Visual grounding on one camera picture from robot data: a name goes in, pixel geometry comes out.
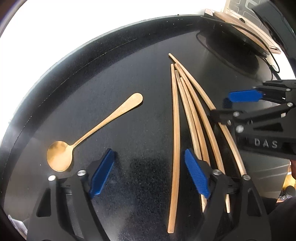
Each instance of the spoon bowl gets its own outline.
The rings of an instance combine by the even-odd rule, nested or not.
[[[67,170],[72,162],[72,151],[73,146],[64,141],[52,143],[46,154],[49,166],[57,172]]]

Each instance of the spoon handle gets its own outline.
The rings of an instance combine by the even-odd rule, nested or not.
[[[86,133],[83,137],[81,137],[78,141],[76,141],[72,147],[75,148],[80,142],[85,140],[91,134],[96,132],[98,129],[102,128],[104,125],[108,124],[110,121],[116,119],[117,117],[123,115],[128,112],[132,108],[138,106],[143,101],[143,96],[140,93],[135,93],[131,95],[120,107],[118,107],[111,115],[109,115],[105,120],[103,120],[96,127],[91,129],[88,133]]]

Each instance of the black surface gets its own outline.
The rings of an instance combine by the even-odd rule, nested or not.
[[[217,29],[217,27],[215,29],[206,28],[197,33],[196,38],[225,65],[245,76],[256,78],[259,69],[256,55],[250,51],[248,46],[242,46],[232,34],[222,32],[221,28]]]
[[[278,203],[269,214],[272,240],[295,240],[296,197]]]
[[[270,79],[268,66],[258,57],[259,68],[256,73],[252,69],[252,77],[221,62],[196,38],[204,27],[198,16],[144,21],[92,40],[48,71],[21,105],[0,147],[0,198],[6,213],[28,218],[48,176],[70,176],[112,148],[117,160],[102,193],[92,202],[110,240],[188,239],[200,218],[200,204],[183,158],[175,233],[166,232],[173,154],[168,53],[188,69],[217,108],[228,92]],[[135,92],[144,97],[140,107],[76,147],[70,170],[50,169],[46,151],[51,143],[72,144]],[[192,144],[179,105],[183,151]],[[245,108],[266,106],[259,102]],[[235,175],[224,141],[221,138],[219,144],[227,157],[226,174]]]
[[[281,12],[275,4],[267,1],[254,7],[253,10],[267,27],[274,41],[284,51],[294,74],[296,74],[296,35],[294,33],[296,22],[293,17],[291,18],[293,8]]]

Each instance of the cable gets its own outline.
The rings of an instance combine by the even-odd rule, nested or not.
[[[248,30],[248,29],[246,29],[246,28],[244,28],[244,27],[242,27],[242,26],[239,26],[239,25],[233,24],[233,23],[227,23],[227,22],[224,22],[224,21],[221,21],[221,20],[217,20],[217,19],[213,19],[213,18],[208,18],[208,17],[205,17],[205,16],[201,16],[201,17],[202,17],[202,18],[209,19],[209,20],[212,20],[212,21],[214,21],[214,22],[218,22],[218,23],[221,23],[221,24],[227,24],[227,25],[231,25],[231,26],[233,26],[233,27],[237,27],[237,28],[243,29],[243,30],[245,30],[246,32],[248,32],[249,34],[253,35],[255,38],[257,38],[257,39],[258,39],[258,40],[259,40],[259,41],[265,46],[265,48],[268,50],[268,52],[269,52],[270,55],[272,56],[274,62],[276,63],[276,65],[277,65],[277,67],[278,67],[278,71],[276,71],[275,69],[274,69],[274,71],[275,71],[276,73],[279,73],[279,72],[280,72],[279,65],[278,65],[276,59],[274,58],[272,52],[270,51],[269,47],[268,47],[268,46],[262,41],[262,39],[261,39],[260,37],[258,37],[258,36],[257,36],[256,34],[254,34],[252,31],[250,31],[250,30]]]
[[[271,68],[272,68],[271,65],[267,62],[266,59],[263,59],[263,61],[264,61],[264,62],[267,64],[267,66],[269,67],[270,72],[271,72],[271,80],[273,80],[274,75],[273,75],[272,70],[271,70]]]

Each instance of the white wall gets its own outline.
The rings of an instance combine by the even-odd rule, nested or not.
[[[28,0],[0,38],[0,140],[34,83],[52,65],[115,28],[160,16],[221,11],[226,0]]]

